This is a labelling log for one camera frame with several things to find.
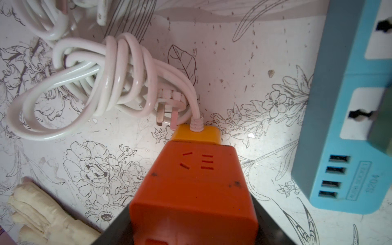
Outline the yellow power strip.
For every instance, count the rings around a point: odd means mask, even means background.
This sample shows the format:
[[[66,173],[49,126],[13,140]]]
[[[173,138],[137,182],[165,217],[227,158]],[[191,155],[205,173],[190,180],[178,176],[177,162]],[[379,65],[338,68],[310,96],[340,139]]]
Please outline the yellow power strip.
[[[188,143],[201,143],[210,145],[220,145],[220,130],[214,126],[205,126],[201,132],[194,132],[190,129],[190,125],[182,124],[174,131],[171,141],[181,141]]]

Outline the green USB charger plug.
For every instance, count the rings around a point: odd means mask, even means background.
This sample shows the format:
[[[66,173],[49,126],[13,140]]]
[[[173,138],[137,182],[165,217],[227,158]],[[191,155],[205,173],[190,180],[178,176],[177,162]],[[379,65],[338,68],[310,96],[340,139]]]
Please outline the green USB charger plug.
[[[392,156],[392,88],[388,88],[381,100],[377,118],[373,122],[368,142],[389,157]]]

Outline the orange cube socket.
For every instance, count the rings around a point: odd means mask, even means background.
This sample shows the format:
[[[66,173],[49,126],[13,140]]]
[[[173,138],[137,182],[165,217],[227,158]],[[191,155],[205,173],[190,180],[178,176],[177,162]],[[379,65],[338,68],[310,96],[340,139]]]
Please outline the orange cube socket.
[[[234,147],[171,141],[129,206],[137,245],[252,245],[258,220]]]

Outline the beige cloth glove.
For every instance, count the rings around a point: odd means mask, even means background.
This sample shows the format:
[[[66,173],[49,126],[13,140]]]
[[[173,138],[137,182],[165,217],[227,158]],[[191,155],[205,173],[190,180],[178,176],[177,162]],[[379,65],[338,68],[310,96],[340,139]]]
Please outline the beige cloth glove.
[[[18,185],[9,197],[12,219],[22,224],[18,241],[35,245],[91,245],[100,232],[74,219],[33,182]]]

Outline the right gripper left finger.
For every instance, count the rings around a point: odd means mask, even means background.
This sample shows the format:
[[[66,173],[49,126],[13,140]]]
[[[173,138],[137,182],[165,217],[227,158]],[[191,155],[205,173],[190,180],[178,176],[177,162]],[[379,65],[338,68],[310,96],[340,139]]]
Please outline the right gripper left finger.
[[[112,224],[102,233],[92,245],[131,245],[132,223],[129,205],[118,215]]]

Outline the blue power strip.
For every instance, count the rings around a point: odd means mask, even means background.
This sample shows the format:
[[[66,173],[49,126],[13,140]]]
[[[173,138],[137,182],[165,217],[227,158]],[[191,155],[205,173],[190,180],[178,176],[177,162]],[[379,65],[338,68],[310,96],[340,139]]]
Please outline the blue power strip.
[[[368,137],[392,87],[391,1],[331,1],[292,178],[316,208],[370,214],[392,183],[392,157]]]

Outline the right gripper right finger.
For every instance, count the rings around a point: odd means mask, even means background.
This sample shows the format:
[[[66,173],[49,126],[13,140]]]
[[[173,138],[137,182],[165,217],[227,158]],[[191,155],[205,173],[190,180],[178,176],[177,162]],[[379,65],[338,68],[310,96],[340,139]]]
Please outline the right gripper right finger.
[[[251,198],[259,225],[255,245],[295,245],[295,242],[273,220],[256,198],[253,195]]]

